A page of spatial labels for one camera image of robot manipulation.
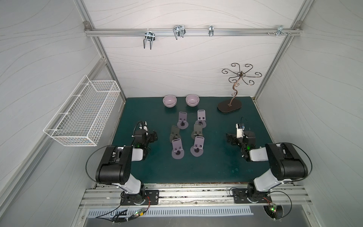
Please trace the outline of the dark grey phone stand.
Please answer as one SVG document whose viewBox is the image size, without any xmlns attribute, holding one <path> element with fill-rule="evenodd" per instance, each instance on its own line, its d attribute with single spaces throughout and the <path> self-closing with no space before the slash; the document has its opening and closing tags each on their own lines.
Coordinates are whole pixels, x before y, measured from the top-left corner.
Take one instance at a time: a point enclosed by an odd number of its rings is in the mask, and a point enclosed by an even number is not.
<svg viewBox="0 0 363 227">
<path fill-rule="evenodd" d="M 180 138 L 181 138 L 180 128 L 175 125 L 172 125 L 171 133 L 169 136 L 169 141 L 172 143 L 173 140 L 180 139 Z"/>
<path fill-rule="evenodd" d="M 194 124 L 191 138 L 194 140 L 197 136 L 203 137 L 203 124 Z"/>
</svg>

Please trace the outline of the purple phone stand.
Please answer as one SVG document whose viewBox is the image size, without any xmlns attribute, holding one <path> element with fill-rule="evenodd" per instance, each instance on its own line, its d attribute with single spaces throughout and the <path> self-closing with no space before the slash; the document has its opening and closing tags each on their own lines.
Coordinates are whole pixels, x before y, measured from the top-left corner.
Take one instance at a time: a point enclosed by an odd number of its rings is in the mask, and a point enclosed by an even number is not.
<svg viewBox="0 0 363 227">
<path fill-rule="evenodd" d="M 189 123 L 187 122 L 187 113 L 179 112 L 177 127 L 181 130 L 184 130 L 188 126 L 189 126 Z"/>
<path fill-rule="evenodd" d="M 200 157 L 204 153 L 204 141 L 205 138 L 196 136 L 194 139 L 194 145 L 191 147 L 190 152 L 194 157 Z"/>
<path fill-rule="evenodd" d="M 173 146 L 172 157 L 177 160 L 182 159 L 185 155 L 185 151 L 182 146 L 182 140 L 181 139 L 172 140 L 172 146 Z"/>
<path fill-rule="evenodd" d="M 201 125 L 202 128 L 205 128 L 207 126 L 206 123 L 206 111 L 205 110 L 198 110 L 197 111 L 197 121 L 195 124 Z"/>
</svg>

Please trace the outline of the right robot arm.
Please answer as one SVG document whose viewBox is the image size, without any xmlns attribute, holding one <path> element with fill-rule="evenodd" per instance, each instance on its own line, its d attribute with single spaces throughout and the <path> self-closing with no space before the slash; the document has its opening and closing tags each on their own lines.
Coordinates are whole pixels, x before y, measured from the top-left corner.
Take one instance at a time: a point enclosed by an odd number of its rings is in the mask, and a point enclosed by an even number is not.
<svg viewBox="0 0 363 227">
<path fill-rule="evenodd" d="M 283 183 L 302 181 L 312 171 L 296 151 L 297 145 L 292 143 L 267 143 L 264 147 L 256 148 L 255 133 L 241 128 L 236 130 L 236 134 L 227 133 L 226 138 L 231 145 L 240 148 L 246 161 L 269 163 L 269 169 L 247 186 L 244 196 L 251 203 L 266 200 L 271 189 Z"/>
</svg>

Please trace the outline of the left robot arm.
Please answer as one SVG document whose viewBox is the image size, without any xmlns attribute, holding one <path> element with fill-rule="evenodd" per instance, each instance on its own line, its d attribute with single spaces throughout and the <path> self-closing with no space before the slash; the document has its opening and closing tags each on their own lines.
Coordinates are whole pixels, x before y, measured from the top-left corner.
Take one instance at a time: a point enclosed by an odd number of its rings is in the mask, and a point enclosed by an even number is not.
<svg viewBox="0 0 363 227">
<path fill-rule="evenodd" d="M 131 174 L 133 162 L 145 160 L 149 144 L 158 140 L 156 131 L 140 129 L 133 135 L 134 145 L 106 147 L 95 173 L 97 183 L 115 185 L 131 198 L 143 200 L 146 196 L 144 184 Z"/>
</svg>

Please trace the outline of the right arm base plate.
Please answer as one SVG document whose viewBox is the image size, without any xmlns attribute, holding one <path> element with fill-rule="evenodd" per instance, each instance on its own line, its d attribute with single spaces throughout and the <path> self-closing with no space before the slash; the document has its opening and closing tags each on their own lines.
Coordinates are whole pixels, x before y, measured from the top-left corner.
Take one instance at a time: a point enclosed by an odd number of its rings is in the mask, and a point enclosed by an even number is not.
<svg viewBox="0 0 363 227">
<path fill-rule="evenodd" d="M 267 193 L 247 188 L 231 188 L 229 190 L 235 204 L 269 203 L 272 202 Z"/>
</svg>

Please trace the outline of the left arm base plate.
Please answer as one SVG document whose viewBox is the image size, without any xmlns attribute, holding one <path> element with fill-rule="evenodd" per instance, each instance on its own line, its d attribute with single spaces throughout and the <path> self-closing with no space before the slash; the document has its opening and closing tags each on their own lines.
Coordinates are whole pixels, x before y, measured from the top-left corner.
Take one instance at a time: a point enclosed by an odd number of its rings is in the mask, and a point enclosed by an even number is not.
<svg viewBox="0 0 363 227">
<path fill-rule="evenodd" d="M 139 194 L 122 193 L 120 204 L 122 206 L 158 205 L 159 193 L 159 190 L 145 190 Z"/>
</svg>

